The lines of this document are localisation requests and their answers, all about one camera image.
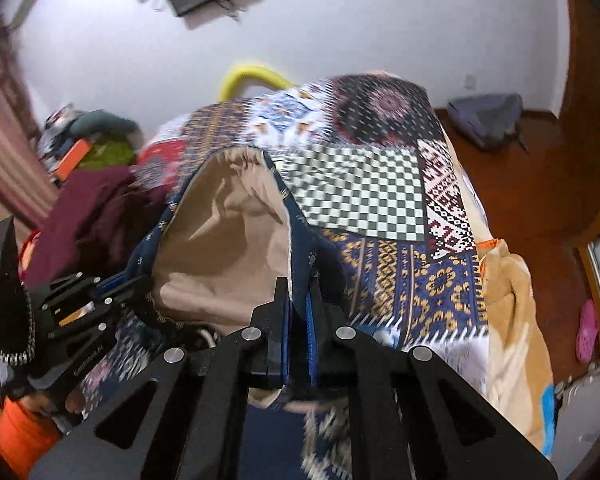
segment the dark red clothing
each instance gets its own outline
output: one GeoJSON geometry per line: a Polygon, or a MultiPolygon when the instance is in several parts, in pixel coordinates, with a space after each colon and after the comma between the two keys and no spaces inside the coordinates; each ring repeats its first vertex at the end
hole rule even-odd
{"type": "Polygon", "coordinates": [[[128,166],[73,170],[42,227],[24,282],[36,288],[81,271],[120,272],[164,210],[167,190],[134,185],[128,166]]]}

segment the black metal bracket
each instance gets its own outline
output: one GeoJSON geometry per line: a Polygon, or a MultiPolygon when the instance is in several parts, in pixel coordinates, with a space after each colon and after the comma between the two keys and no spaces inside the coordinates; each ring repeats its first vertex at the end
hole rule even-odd
{"type": "Polygon", "coordinates": [[[81,272],[55,280],[30,294],[35,319],[36,358],[12,367],[5,363],[3,391],[17,400],[44,391],[59,412],[67,395],[116,343],[116,325],[127,305],[151,291],[152,280],[141,276],[100,297],[99,277],[81,272]],[[88,303],[93,309],[62,325],[62,321],[88,303]]]}
{"type": "Polygon", "coordinates": [[[248,388],[293,389],[297,377],[304,388],[311,375],[318,396],[328,390],[349,399],[354,480],[556,478],[429,348],[382,348],[347,326],[338,307],[322,304],[317,282],[310,291],[314,370],[300,370],[294,353],[302,347],[289,345],[280,278],[274,301],[254,310],[250,327],[213,349],[167,350],[43,456],[30,478],[71,471],[74,480],[235,479],[248,388]]]}

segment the wall outlet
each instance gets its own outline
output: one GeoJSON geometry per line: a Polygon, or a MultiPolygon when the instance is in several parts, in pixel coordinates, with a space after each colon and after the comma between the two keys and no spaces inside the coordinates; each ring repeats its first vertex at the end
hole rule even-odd
{"type": "Polygon", "coordinates": [[[467,74],[464,76],[464,89],[465,90],[475,90],[478,86],[478,80],[475,78],[474,74],[467,74]]]}

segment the orange box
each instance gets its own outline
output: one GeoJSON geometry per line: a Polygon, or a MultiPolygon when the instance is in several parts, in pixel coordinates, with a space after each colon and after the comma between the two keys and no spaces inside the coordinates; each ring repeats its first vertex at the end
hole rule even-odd
{"type": "Polygon", "coordinates": [[[89,153],[91,149],[91,143],[86,139],[80,139],[76,142],[67,154],[62,158],[58,167],[54,171],[56,177],[60,180],[66,180],[74,168],[80,164],[80,161],[84,156],[89,153]]]}

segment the orange object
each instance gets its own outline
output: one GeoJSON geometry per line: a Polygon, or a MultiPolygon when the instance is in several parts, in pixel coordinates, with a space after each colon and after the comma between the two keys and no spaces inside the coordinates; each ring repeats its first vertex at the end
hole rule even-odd
{"type": "MultiPolygon", "coordinates": [[[[491,251],[498,245],[499,241],[500,241],[499,238],[493,238],[491,240],[485,240],[483,242],[478,242],[475,245],[475,248],[476,249],[488,249],[489,251],[491,251]]],[[[481,257],[480,258],[480,276],[482,278],[484,278],[484,262],[485,262],[484,257],[481,257]]]]}
{"type": "Polygon", "coordinates": [[[33,254],[33,249],[36,248],[36,242],[38,238],[40,238],[40,233],[42,231],[40,229],[34,229],[29,238],[24,240],[22,244],[22,248],[20,249],[20,254],[18,256],[18,275],[20,277],[20,281],[24,281],[24,272],[29,267],[29,262],[31,261],[31,255],[33,254]]]}
{"type": "Polygon", "coordinates": [[[89,153],[91,143],[86,139],[80,139],[76,142],[67,154],[62,158],[60,164],[54,172],[60,180],[66,180],[75,167],[80,164],[84,156],[89,153]]]}
{"type": "Polygon", "coordinates": [[[0,454],[16,476],[26,480],[30,469],[56,442],[60,433],[49,418],[29,413],[4,399],[0,417],[0,454]]]}

